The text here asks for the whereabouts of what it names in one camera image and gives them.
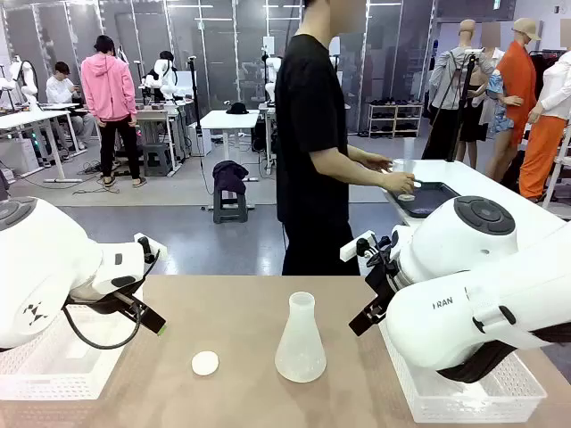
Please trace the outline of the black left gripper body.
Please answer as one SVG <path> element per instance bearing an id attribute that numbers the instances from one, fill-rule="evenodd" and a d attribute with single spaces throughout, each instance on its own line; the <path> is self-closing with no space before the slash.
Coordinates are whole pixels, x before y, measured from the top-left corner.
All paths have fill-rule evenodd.
<path id="1" fill-rule="evenodd" d="M 133 294 L 113 292 L 107 294 L 95 303 L 95 311 L 102 315 L 119 312 L 123 315 L 135 315 L 142 313 L 144 303 Z"/>

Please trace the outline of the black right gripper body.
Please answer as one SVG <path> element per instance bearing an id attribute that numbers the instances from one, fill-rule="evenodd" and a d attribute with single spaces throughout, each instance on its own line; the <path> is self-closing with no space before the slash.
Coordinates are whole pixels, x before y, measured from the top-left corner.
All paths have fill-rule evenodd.
<path id="1" fill-rule="evenodd" d="M 400 273 L 396 261 L 378 261 L 365 277 L 376 297 L 365 307 L 366 313 L 385 313 L 390 301 L 399 290 L 395 278 Z"/>

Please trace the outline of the person's right hand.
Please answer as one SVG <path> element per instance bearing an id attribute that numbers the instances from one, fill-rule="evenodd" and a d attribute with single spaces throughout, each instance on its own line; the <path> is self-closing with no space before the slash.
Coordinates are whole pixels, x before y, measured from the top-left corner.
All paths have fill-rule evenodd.
<path id="1" fill-rule="evenodd" d="M 415 176 L 406 172 L 390 172 L 383 174 L 381 187 L 388 192 L 413 194 Z"/>

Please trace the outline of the person's left hand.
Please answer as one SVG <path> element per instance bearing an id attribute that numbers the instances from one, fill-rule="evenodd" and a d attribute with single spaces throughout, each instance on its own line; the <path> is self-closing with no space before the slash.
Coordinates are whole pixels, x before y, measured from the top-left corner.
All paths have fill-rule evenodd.
<path id="1" fill-rule="evenodd" d="M 390 173 L 393 171 L 393 160 L 377 153 L 367 153 L 363 165 L 377 172 Z"/>

